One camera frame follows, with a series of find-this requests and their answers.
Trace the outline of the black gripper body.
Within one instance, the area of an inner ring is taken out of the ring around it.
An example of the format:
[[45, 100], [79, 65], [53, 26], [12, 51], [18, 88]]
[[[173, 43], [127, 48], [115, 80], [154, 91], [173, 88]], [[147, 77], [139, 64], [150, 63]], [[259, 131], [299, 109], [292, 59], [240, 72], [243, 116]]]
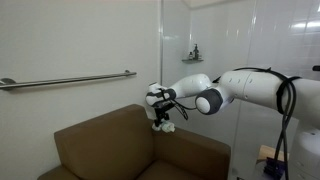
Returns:
[[162, 120], [168, 120], [169, 114], [163, 108], [155, 109], [156, 119], [154, 123], [156, 126], [160, 126], [162, 124]]

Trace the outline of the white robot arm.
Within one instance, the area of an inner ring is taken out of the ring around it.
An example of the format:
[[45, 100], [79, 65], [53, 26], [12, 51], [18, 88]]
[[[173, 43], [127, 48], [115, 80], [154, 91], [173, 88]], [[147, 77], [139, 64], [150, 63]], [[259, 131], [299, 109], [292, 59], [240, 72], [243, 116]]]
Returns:
[[239, 68], [212, 81], [205, 74], [185, 77], [170, 87], [149, 86], [146, 102], [156, 111], [153, 128], [162, 127], [170, 102], [195, 98], [195, 108], [211, 115], [239, 99], [274, 109], [299, 126], [288, 166], [290, 180], [319, 180], [320, 83], [268, 69]]

